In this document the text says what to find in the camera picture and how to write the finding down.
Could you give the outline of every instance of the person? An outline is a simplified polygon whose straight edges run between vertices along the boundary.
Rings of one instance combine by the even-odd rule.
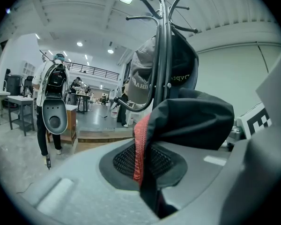
[[[46,54],[47,54],[47,53],[45,52],[45,54],[42,55],[42,60],[43,60],[43,62],[46,62]]]
[[[71,84],[71,105],[76,105],[76,91],[80,89],[79,82],[81,81],[80,77],[76,77],[76,79]]]
[[[88,86],[88,87],[86,88],[86,90],[85,90],[85,94],[88,94],[88,93],[89,93],[89,95],[90,95],[90,91],[91,91],[91,89],[90,89],[90,87]]]
[[[90,89],[89,86],[88,86],[88,87],[86,88],[86,90],[85,90],[85,94],[89,96],[88,101],[90,100],[91,95],[92,95],[92,92],[91,92],[91,91],[92,91],[92,89]],[[90,103],[90,102],[87,102],[87,105],[88,105],[88,110],[89,110],[89,111],[92,111],[92,110],[90,109],[91,103]]]
[[[5,89],[6,89],[8,78],[11,76],[10,73],[11,73],[10,69],[7,68],[6,72],[5,72],[5,76],[4,76],[4,80],[6,81],[6,83],[4,83],[4,85],[3,85],[3,91],[5,91]]]
[[[38,69],[37,73],[32,80],[32,86],[34,89],[38,90],[37,93],[37,141],[40,147],[41,153],[44,157],[44,164],[47,165],[47,158],[50,157],[47,149],[46,143],[46,126],[44,124],[43,115],[42,115],[42,105],[44,102],[44,96],[42,96],[42,89],[43,89],[43,81],[45,79],[46,73],[49,68],[54,64],[60,64],[65,61],[65,56],[61,53],[58,53],[54,56],[53,60],[44,62]],[[70,77],[70,73],[67,68],[66,74],[67,77]],[[60,144],[60,135],[52,134],[54,147],[58,155],[61,154],[61,144]]]
[[[102,96],[102,101],[101,101],[102,105],[106,105],[106,96]]]
[[[125,103],[128,102],[128,96],[127,96],[127,83],[123,86],[123,93],[121,100],[124,101]],[[118,111],[118,117],[117,117],[117,122],[120,122],[123,127],[128,127],[126,123],[126,108],[122,105],[120,105],[119,111]]]

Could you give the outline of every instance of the white shirt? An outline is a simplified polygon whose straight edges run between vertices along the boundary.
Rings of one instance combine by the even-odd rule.
[[[61,61],[60,60],[55,60],[56,64],[60,64]],[[42,106],[45,97],[42,97],[42,90],[43,90],[43,80],[46,76],[47,71],[49,70],[49,68],[53,65],[52,61],[46,61],[44,62],[41,66],[39,66],[39,68],[37,69],[37,73],[34,76],[32,83],[33,84],[39,84],[39,90],[37,92],[37,105],[38,106]],[[70,73],[69,70],[66,68],[66,74],[67,74],[67,79],[70,78]]]

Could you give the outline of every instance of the red strap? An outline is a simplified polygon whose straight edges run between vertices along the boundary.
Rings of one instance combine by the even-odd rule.
[[[144,173],[144,154],[147,142],[147,129],[150,119],[150,114],[140,120],[134,127],[135,138],[135,163],[133,180],[137,181],[141,186]]]

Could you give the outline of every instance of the railing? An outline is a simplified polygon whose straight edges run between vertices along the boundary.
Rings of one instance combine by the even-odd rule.
[[[44,60],[50,60],[41,50],[42,58]],[[97,67],[91,67],[88,65],[83,65],[79,63],[74,63],[74,62],[64,62],[64,65],[67,67],[69,71],[73,72],[79,72],[79,73],[85,73],[85,74],[90,74],[90,75],[95,75],[95,76],[100,76],[100,77],[106,77],[112,80],[118,80],[118,73],[114,73],[108,70],[104,70],[101,68]]]

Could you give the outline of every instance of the gray floor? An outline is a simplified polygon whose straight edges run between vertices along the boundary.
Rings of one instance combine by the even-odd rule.
[[[63,151],[57,155],[54,144],[48,144],[52,168],[59,166],[62,161],[74,153],[77,140],[74,146],[62,144]],[[25,137],[23,131],[14,125],[10,130],[9,123],[0,126],[0,182],[7,189],[16,193],[23,192],[27,187],[50,173],[44,165],[41,155],[36,131],[29,131]]]
[[[132,130],[135,123],[125,128],[116,118],[111,117],[108,106],[92,104],[92,111],[77,113],[76,124],[80,131],[127,131]]]
[[[135,125],[133,124],[129,128],[122,127],[120,123],[117,123],[117,119],[110,117],[107,106],[92,105],[91,109],[91,112],[85,114],[77,113],[78,131],[127,131],[132,130]],[[52,163],[52,168],[49,171],[43,162],[36,130],[27,132],[26,137],[16,124],[13,124],[14,129],[11,130],[7,111],[4,112],[1,123],[0,182],[16,193],[25,191],[31,183],[59,166],[74,153],[78,143],[76,139],[73,147],[70,144],[62,144],[61,155],[56,154],[53,142],[48,144]]]

